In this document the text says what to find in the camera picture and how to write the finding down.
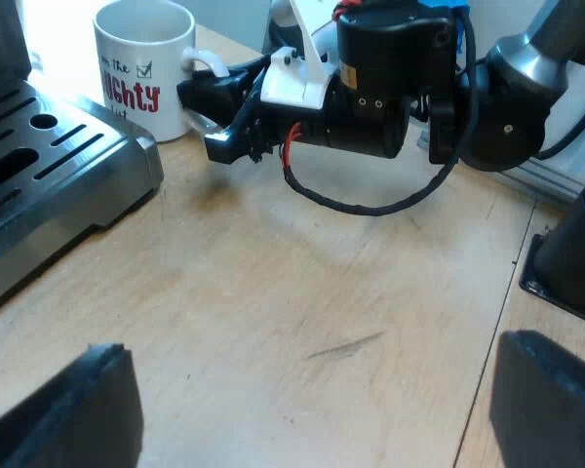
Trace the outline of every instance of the black object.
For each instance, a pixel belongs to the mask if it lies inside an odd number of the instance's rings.
[[[244,155],[259,161],[284,141],[295,122],[303,125],[301,141],[395,158],[407,132],[410,104],[424,97],[430,104],[430,160],[446,164],[457,140],[456,37],[450,8],[428,8],[413,0],[369,4],[352,8],[338,21],[342,66],[358,67],[358,83],[334,75],[320,110],[260,100],[269,56],[233,67],[227,78],[197,72],[177,91],[184,107],[226,127],[205,137],[209,158],[225,164]]]
[[[583,133],[585,130],[585,114],[581,119],[576,123],[574,127],[557,143],[555,143],[550,148],[540,151],[535,155],[535,158],[539,159],[540,161],[546,161],[554,156],[557,156],[563,150],[565,150],[576,138]]]
[[[177,95],[183,107],[206,115],[225,128],[243,105],[256,76],[270,61],[270,56],[263,56],[230,67],[230,76],[224,78],[216,78],[210,70],[196,71],[192,79],[177,85]]]
[[[536,331],[503,333],[489,418],[508,468],[585,468],[585,362]]]
[[[280,47],[294,47],[298,50],[299,56],[304,57],[303,35],[298,25],[280,26],[272,19],[269,22],[269,39],[277,49]]]
[[[466,9],[458,9],[456,10],[456,13],[458,17],[463,21],[466,34],[467,47],[466,73],[468,74],[470,79],[474,81],[477,61],[477,51],[475,47],[475,31],[473,29],[472,22],[470,21],[468,11]],[[332,210],[336,210],[341,213],[347,213],[350,215],[383,216],[394,214],[402,210],[406,210],[407,208],[412,207],[413,205],[415,205],[416,203],[420,202],[421,200],[429,196],[431,193],[433,193],[433,191],[436,190],[442,184],[442,182],[444,182],[444,180],[450,174],[454,166],[457,164],[459,158],[463,156],[463,153],[468,150],[473,131],[479,119],[479,100],[477,98],[476,87],[472,87],[470,90],[468,116],[469,121],[466,124],[465,130],[461,136],[461,139],[459,140],[459,143],[457,144],[457,148],[455,149],[454,153],[451,156],[451,159],[438,171],[438,173],[429,181],[429,183],[424,188],[418,190],[417,192],[414,192],[413,194],[408,196],[408,198],[393,203],[392,205],[371,208],[360,205],[349,205],[332,200],[301,185],[294,177],[291,166],[287,165],[286,163],[284,164],[284,178],[288,185],[295,192],[305,196],[306,198],[312,200],[313,202],[321,206],[331,208]]]
[[[533,238],[520,286],[585,319],[585,189],[545,238]]]
[[[131,468],[142,434],[130,351],[93,346],[0,417],[0,468]]]
[[[457,82],[457,115],[464,118],[470,89],[465,73]],[[538,95],[506,81],[483,60],[477,66],[481,104],[472,148],[461,159],[479,171],[506,171],[537,154],[545,138],[550,106]]]

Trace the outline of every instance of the wooden tabletop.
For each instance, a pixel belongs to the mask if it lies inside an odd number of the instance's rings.
[[[23,1],[29,48],[57,82],[77,61],[99,99],[99,1],[46,3],[72,21]],[[257,56],[197,34],[229,63]],[[396,161],[302,144],[292,160],[310,187],[385,204],[438,170],[416,137]],[[0,414],[114,341],[134,353],[140,466],[452,466],[535,202],[458,167],[407,212],[354,217],[293,193],[277,157],[217,165],[195,134],[159,151],[152,200],[0,308]]]

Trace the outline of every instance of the drip tray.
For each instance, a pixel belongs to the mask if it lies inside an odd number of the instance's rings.
[[[148,132],[86,99],[0,86],[0,298],[163,179]]]

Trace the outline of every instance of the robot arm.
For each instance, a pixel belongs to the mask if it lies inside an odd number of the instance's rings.
[[[198,72],[178,94],[224,129],[205,143],[209,158],[225,164],[245,155],[258,162],[277,145],[285,156],[292,139],[395,158],[410,116],[428,121],[429,160],[444,166],[427,187],[390,207],[338,204],[302,187],[284,164],[295,191],[355,215],[417,203],[458,159],[504,171],[535,155],[550,109],[567,88],[566,64],[585,47],[585,0],[548,0],[525,33],[500,39],[477,63],[467,9],[347,0],[336,5],[334,21],[321,23],[304,20],[307,3],[292,0],[304,57],[283,47],[232,67],[226,78]],[[468,66],[456,73],[460,25]]]

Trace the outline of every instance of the gray wall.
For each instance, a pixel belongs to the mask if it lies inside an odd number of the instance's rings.
[[[241,44],[262,51],[271,0],[174,0],[195,20]]]

